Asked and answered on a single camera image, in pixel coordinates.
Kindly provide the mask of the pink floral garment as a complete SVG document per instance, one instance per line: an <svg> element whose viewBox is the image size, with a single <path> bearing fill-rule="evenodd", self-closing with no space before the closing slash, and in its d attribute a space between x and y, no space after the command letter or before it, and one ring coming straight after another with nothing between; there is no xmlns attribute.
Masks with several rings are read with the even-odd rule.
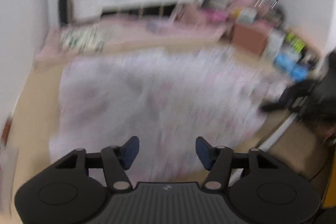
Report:
<svg viewBox="0 0 336 224"><path fill-rule="evenodd" d="M195 140L234 148L266 120L258 107L287 86L279 73L235 61L229 48L78 57L62 73L59 132L49 142L52 161L84 148L99 152L139 138L128 175L169 181L199 172Z"/></svg>

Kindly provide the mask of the blue plastic bag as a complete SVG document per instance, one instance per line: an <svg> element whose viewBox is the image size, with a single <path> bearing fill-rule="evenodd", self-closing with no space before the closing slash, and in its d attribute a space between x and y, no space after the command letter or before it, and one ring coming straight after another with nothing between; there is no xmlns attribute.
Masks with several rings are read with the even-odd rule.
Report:
<svg viewBox="0 0 336 224"><path fill-rule="evenodd" d="M292 81L300 82L307 78L307 68L298 63L295 63L287 55L284 55L282 53L275 57L274 65L280 71L287 74Z"/></svg>

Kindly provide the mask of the neon yellow green item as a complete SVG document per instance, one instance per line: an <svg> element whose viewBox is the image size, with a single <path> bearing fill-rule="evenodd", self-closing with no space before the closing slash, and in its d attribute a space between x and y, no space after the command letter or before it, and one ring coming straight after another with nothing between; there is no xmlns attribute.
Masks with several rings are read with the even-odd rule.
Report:
<svg viewBox="0 0 336 224"><path fill-rule="evenodd" d="M302 50L305 48L306 44L305 42L300 39L294 32L288 32L285 37L285 41L291 45L293 50L297 53L302 52Z"/></svg>

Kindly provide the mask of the white printed carton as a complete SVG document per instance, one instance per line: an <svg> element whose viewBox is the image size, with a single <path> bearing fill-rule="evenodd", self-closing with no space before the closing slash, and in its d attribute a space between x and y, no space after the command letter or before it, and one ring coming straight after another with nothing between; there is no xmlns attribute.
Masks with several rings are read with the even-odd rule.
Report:
<svg viewBox="0 0 336 224"><path fill-rule="evenodd" d="M284 39L285 32L272 30L268 35L267 45L262 56L267 60L273 61L280 52Z"/></svg>

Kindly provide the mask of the terracotta cardboard box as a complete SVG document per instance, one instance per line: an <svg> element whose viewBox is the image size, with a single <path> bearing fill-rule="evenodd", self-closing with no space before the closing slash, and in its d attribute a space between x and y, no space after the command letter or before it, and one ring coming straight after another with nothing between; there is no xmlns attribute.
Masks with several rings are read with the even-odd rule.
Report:
<svg viewBox="0 0 336 224"><path fill-rule="evenodd" d="M235 23L231 43L261 56L266 48L269 33L270 28L262 27L260 24Z"/></svg>

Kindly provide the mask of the magenta flat box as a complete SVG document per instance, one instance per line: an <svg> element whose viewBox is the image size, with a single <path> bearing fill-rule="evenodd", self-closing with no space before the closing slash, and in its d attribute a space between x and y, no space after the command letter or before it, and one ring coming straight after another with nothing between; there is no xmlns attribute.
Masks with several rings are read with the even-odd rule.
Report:
<svg viewBox="0 0 336 224"><path fill-rule="evenodd" d="M229 13L225 10L201 9L202 14L207 20L212 22L221 22L227 20Z"/></svg>

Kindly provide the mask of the pink fleece blanket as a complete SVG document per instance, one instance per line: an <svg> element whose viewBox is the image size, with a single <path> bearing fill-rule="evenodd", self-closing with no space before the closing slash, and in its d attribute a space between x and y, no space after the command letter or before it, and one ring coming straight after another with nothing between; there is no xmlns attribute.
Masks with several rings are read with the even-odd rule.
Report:
<svg viewBox="0 0 336 224"><path fill-rule="evenodd" d="M58 48L61 32L83 27L98 26L105 39L102 52L64 52ZM40 53L35 56L38 64L56 64L76 56L106 55L114 52L137 50L147 47L217 42L228 30L227 20L212 22L193 4L178 4L171 16L144 16L116 14L105 16L92 24L53 27Z"/></svg>

